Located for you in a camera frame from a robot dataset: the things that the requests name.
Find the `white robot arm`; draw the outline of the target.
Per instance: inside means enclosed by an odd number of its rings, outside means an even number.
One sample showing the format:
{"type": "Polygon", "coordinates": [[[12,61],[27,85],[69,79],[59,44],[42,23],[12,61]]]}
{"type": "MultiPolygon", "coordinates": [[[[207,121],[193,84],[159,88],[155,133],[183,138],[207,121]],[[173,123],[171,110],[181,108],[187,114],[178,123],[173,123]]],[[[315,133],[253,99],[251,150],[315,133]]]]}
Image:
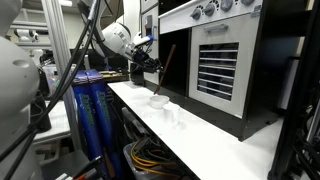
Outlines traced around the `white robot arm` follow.
{"type": "MultiPolygon", "coordinates": [[[[85,23],[81,39],[94,44],[99,55],[121,55],[154,73],[162,70],[158,60],[141,47],[152,40],[145,36],[133,40],[129,29],[114,22],[102,28],[100,19],[110,0],[78,0],[85,23]]],[[[43,180],[33,140],[40,123],[30,120],[30,105],[35,98],[40,77],[26,51],[6,38],[22,8],[23,0],[0,0],[0,149],[1,180],[43,180]]]]}

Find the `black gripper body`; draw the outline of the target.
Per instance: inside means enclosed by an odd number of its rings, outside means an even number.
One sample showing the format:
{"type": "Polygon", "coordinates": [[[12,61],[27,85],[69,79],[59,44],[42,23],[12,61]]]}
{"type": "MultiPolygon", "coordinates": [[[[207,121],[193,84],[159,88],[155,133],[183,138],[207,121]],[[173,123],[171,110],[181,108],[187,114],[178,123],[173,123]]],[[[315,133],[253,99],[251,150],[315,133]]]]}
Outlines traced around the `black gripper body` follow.
{"type": "Polygon", "coordinates": [[[138,64],[144,72],[161,72],[163,67],[158,59],[153,59],[143,50],[138,50],[133,55],[133,62],[138,64]]]}

